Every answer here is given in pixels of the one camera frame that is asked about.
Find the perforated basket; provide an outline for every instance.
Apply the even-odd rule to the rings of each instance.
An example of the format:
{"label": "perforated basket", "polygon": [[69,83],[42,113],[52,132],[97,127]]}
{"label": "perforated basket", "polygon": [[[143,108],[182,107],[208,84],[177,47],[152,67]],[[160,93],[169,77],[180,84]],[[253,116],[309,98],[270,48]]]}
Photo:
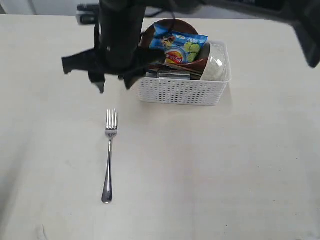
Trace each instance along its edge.
{"label": "perforated basket", "polygon": [[216,105],[231,80],[231,67],[226,44],[214,43],[223,48],[225,55],[225,69],[220,81],[144,77],[138,83],[139,99],[147,103]]}

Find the food package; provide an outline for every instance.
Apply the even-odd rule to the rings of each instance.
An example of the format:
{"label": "food package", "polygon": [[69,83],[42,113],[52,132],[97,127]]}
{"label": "food package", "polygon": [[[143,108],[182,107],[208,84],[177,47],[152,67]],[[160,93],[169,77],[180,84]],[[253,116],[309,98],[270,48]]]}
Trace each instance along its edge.
{"label": "food package", "polygon": [[165,62],[170,64],[192,63],[206,43],[208,37],[177,31],[154,24],[155,33],[150,43],[151,49],[162,49],[165,52]]}

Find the fork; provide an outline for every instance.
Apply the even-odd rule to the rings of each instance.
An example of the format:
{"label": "fork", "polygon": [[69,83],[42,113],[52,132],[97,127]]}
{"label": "fork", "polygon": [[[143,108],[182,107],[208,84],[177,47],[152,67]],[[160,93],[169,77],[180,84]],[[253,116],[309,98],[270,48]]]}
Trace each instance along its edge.
{"label": "fork", "polygon": [[115,109],[108,109],[106,111],[106,126],[105,135],[109,138],[108,142],[108,159],[106,163],[106,173],[102,192],[102,202],[104,204],[111,203],[113,198],[112,182],[111,182],[111,155],[112,155],[112,143],[114,137],[118,133],[118,115]]}

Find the table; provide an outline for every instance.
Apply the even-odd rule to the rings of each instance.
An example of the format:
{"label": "table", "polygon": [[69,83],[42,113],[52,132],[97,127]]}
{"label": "table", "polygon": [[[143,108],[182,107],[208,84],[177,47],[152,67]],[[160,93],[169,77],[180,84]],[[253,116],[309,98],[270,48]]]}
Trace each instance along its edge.
{"label": "table", "polygon": [[[320,67],[287,25],[186,21],[228,46],[232,81],[215,107],[142,103],[114,76],[100,95],[61,64],[93,46],[92,27],[0,16],[0,239],[320,236]],[[105,205],[107,108],[119,131]]]}

